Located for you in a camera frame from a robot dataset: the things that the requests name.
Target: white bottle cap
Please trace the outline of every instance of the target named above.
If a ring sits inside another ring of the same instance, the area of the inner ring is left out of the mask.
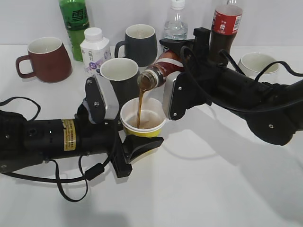
[[[174,10],[181,10],[185,7],[185,0],[171,0],[171,8]]]
[[[98,42],[103,39],[102,30],[98,27],[90,27],[84,31],[85,39],[89,42]]]

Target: yellow paper cup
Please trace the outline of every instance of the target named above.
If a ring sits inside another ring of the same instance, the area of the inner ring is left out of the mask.
[[[128,122],[130,119],[137,116],[139,98],[134,98],[125,103],[120,112],[120,119],[124,126],[124,130],[128,135],[135,135],[140,137],[157,137],[161,128],[166,122],[166,116],[162,109],[162,103],[154,98],[144,98],[142,102],[141,120],[152,120],[159,124],[150,129],[138,129],[131,126]]]

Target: white paper cup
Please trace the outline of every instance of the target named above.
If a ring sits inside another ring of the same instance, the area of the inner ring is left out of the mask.
[[[247,53],[241,57],[238,66],[246,76],[255,79],[266,66],[275,61],[276,59],[267,54]],[[276,83],[278,70],[279,65],[273,65],[261,76],[259,81]]]
[[[150,129],[138,129],[131,126],[128,122],[138,113],[139,98],[134,98],[124,104],[121,108],[120,119],[127,134],[132,134],[141,137],[157,137],[161,128],[166,122],[166,116],[162,109],[162,103],[154,98],[144,98],[142,102],[141,120],[149,120],[152,117],[159,124]]]

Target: plastic bottle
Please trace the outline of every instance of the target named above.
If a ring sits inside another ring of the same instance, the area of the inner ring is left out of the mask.
[[[228,64],[219,51],[224,49],[230,51],[234,38],[237,35],[241,22],[243,0],[222,0],[214,12],[212,23],[211,41],[209,49],[209,60],[216,63]]]
[[[80,44],[84,40],[84,31],[89,27],[89,18],[85,0],[59,0],[61,13],[67,33],[71,40],[71,49],[76,61],[83,61]]]
[[[185,0],[171,0],[162,37],[167,39],[187,39],[187,20],[184,14]]]
[[[103,37],[102,30],[90,27],[84,31],[85,39],[81,43],[81,52],[86,75],[98,75],[97,69],[111,59],[109,40]]]
[[[164,52],[157,61],[138,77],[139,88],[149,91],[164,84],[166,77],[176,71],[184,71],[181,58],[171,50]]]

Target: red mug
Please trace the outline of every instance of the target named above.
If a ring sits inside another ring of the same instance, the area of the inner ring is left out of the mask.
[[[28,45],[28,55],[16,60],[17,73],[21,78],[38,77],[44,82],[58,82],[71,74],[71,60],[62,41],[55,37],[43,37]],[[23,74],[20,71],[21,61],[30,60],[33,72]]]

